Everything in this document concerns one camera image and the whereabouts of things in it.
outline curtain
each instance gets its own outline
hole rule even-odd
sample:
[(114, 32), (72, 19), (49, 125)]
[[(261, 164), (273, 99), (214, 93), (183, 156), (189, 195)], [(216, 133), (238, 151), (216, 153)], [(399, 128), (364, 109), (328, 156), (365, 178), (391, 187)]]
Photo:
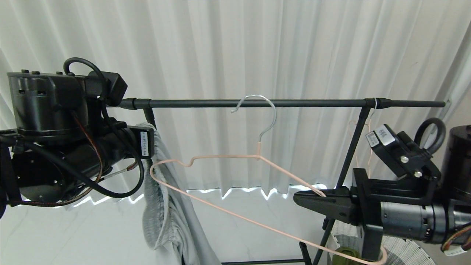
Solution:
[[(464, 69), (452, 64), (470, 21), (471, 2), (465, 0), (3, 0), (0, 126), (15, 127), (5, 73), (60, 71), (69, 57), (121, 74), (129, 86), (125, 97), (444, 100), (455, 89), (443, 87), (446, 77)], [(89, 72), (76, 64), (71, 70)], [(359, 109), (278, 108), (277, 113), (275, 127), (262, 139), (262, 155), (310, 183), (333, 187)], [(172, 158), (183, 161), (254, 153), (272, 115), (269, 108), (154, 114)], [(376, 110), (371, 129), (387, 123), (413, 137), (429, 114), (428, 108)], [(145, 121), (142, 111), (112, 108), (110, 115), (130, 125)], [(368, 166), (369, 157), (362, 137), (358, 166), (371, 168), (374, 178), (391, 175), (374, 155)], [(213, 159), (176, 168), (189, 188), (221, 188), (222, 194), (255, 186), (266, 194), (273, 188), (286, 192), (296, 184), (258, 161)], [(122, 174), (103, 185), (129, 190), (137, 176)], [(103, 198), (96, 196), (94, 201)]]

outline wicker basket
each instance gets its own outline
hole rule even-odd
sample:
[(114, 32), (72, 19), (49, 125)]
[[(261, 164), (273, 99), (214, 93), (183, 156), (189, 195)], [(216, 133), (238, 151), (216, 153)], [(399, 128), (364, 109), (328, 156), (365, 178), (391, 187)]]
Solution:
[[(353, 225), (336, 221), (327, 245), (330, 249), (348, 247), (359, 250), (357, 228)], [(383, 236), (382, 245), (388, 253), (386, 265), (435, 265), (435, 262), (414, 241)], [(331, 254), (327, 257), (330, 265)]]

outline green cloth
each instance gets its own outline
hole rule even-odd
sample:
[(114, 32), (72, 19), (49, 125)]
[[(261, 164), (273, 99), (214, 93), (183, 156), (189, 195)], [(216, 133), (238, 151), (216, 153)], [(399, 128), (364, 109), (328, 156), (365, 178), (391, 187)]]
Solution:
[[(347, 247), (340, 247), (336, 249), (337, 252), (352, 256), (352, 257), (357, 257), (361, 258), (360, 253), (358, 251), (347, 248)], [(332, 265), (361, 265), (361, 263), (353, 261), (351, 259), (347, 259), (338, 255), (334, 255), (332, 257)]]

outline label sticker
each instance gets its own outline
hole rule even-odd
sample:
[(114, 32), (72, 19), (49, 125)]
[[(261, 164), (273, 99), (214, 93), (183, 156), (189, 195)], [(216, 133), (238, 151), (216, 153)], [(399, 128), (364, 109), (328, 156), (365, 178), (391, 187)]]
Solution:
[(374, 132), (370, 132), (369, 134), (367, 134), (366, 139), (368, 140), (370, 147), (377, 146), (380, 143)]
[(149, 146), (147, 142), (147, 132), (141, 132), (141, 154), (142, 156), (149, 156)]
[(463, 250), (461, 247), (457, 247), (457, 248), (454, 248), (454, 249), (449, 249), (449, 250), (443, 251), (443, 253), (445, 255), (447, 255), (448, 257), (456, 256), (456, 255), (463, 254), (463, 253), (466, 253), (466, 252), (467, 251)]
[(394, 136), (392, 136), (392, 134), (389, 132), (388, 128), (384, 126), (384, 124), (379, 126), (374, 132), (376, 133), (380, 142), (384, 146), (394, 142)]

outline bolt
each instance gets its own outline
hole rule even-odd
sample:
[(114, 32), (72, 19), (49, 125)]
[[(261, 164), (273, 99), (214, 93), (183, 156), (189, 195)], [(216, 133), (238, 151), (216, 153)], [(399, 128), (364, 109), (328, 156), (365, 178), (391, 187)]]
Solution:
[(405, 164), (405, 163), (409, 162), (409, 158), (406, 157), (406, 156), (401, 156), (401, 162)]

